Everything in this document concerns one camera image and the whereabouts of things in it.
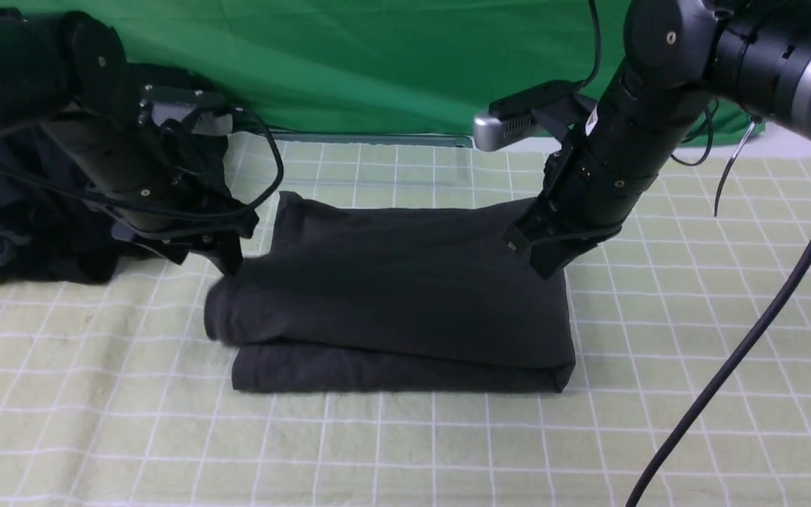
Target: black t-shirt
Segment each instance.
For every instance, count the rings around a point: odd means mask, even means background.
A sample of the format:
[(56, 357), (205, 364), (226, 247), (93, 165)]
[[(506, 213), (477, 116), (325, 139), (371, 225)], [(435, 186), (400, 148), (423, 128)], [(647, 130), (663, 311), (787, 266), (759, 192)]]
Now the black t-shirt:
[(563, 276), (505, 247), (520, 200), (338, 209), (280, 193), (270, 253), (206, 299), (249, 392), (560, 392), (575, 354)]

